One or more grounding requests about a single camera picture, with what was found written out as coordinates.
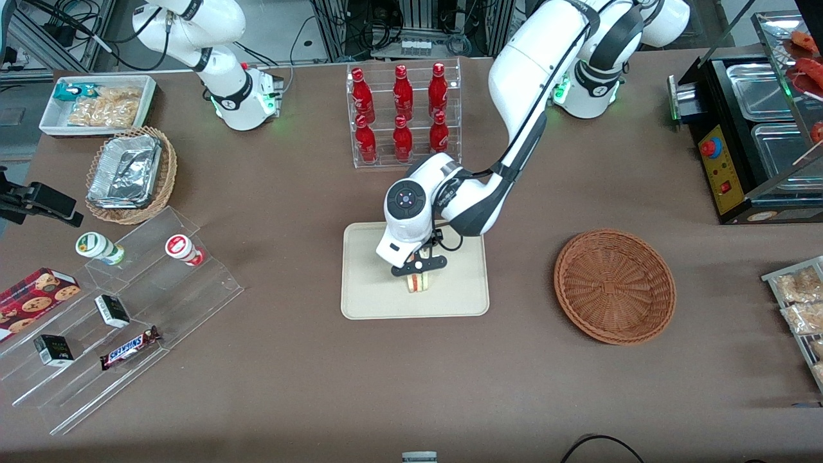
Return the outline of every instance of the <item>cookie box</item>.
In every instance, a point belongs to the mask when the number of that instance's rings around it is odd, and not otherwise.
[[[79,292],[74,278],[50,269],[37,270],[0,292],[0,343]]]

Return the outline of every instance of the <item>round wicker basket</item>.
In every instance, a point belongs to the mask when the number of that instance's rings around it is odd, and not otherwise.
[[[91,215],[105,220],[106,222],[116,222],[120,225],[136,225],[159,214],[169,202],[171,190],[174,188],[174,176],[177,174],[177,155],[174,147],[169,143],[169,139],[157,129],[152,127],[140,127],[127,132],[118,133],[115,137],[136,137],[139,135],[151,135],[158,138],[163,143],[163,152],[160,155],[160,166],[157,170],[157,179],[154,187],[154,199],[143,209],[103,209],[97,208],[86,200],[86,206],[91,211]],[[91,181],[97,172],[97,163],[100,161],[100,154],[103,147],[97,150],[97,156],[91,163],[88,175],[86,175],[86,187],[91,187]]]
[[[676,290],[663,258],[637,236],[608,228],[572,238],[555,264],[565,314],[604,343],[646,342],[666,328]]]

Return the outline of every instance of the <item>red button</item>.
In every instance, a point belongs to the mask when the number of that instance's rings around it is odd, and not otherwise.
[[[703,144],[700,145],[700,154],[702,154],[703,156],[709,157],[709,156],[714,154],[714,150],[716,150],[716,149],[717,149],[717,145],[715,145],[713,141],[708,140],[706,142],[703,142]]]

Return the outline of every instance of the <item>beige tray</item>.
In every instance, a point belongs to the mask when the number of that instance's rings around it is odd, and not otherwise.
[[[343,232],[343,282],[340,310],[351,320],[480,316],[489,309],[489,283],[483,238],[465,238],[456,252],[435,248],[449,264],[430,273],[429,289],[409,293],[405,278],[392,276],[391,266],[375,249],[385,222],[352,223]],[[445,227],[444,243],[459,236]]]

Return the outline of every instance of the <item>coca-cola bottle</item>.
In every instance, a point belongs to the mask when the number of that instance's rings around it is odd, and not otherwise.
[[[407,77],[406,67],[402,64],[394,69],[394,107],[406,121],[414,116],[414,91]]]
[[[355,110],[357,110],[357,114],[365,116],[367,124],[371,124],[374,122],[374,99],[371,96],[369,84],[363,80],[363,69],[352,69],[351,80],[355,81],[354,88],[351,89],[351,98],[355,101]]]
[[[429,148],[432,153],[446,152],[449,147],[449,128],[446,127],[446,113],[435,111],[435,123],[429,130]]]
[[[412,160],[412,131],[406,127],[406,116],[394,118],[394,157],[403,164]]]
[[[429,82],[429,117],[435,118],[437,110],[446,111],[446,92],[449,84],[446,82],[446,67],[442,63],[435,63],[431,67],[431,82]]]
[[[357,140],[357,150],[360,151],[360,158],[366,164],[374,164],[377,161],[377,142],[374,140],[374,132],[369,128],[364,115],[355,117],[355,140]]]

